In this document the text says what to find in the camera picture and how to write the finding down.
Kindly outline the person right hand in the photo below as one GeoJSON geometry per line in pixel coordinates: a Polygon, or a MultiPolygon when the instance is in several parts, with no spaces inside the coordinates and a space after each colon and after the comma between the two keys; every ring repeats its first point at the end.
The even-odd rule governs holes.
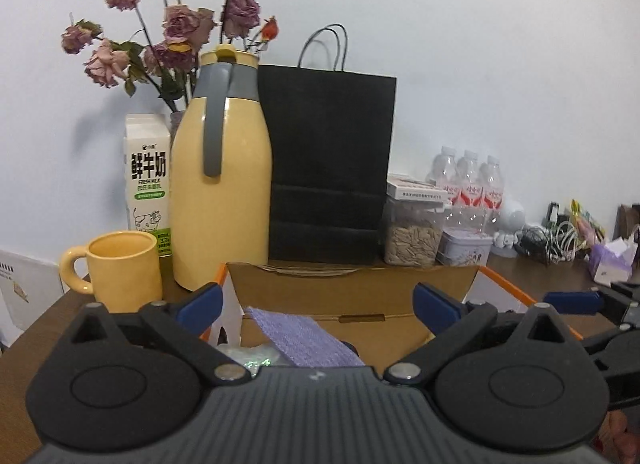
{"type": "Polygon", "coordinates": [[[639,436],[630,431],[628,418],[622,411],[612,411],[593,439],[593,449],[611,463],[637,464],[639,436]]]}

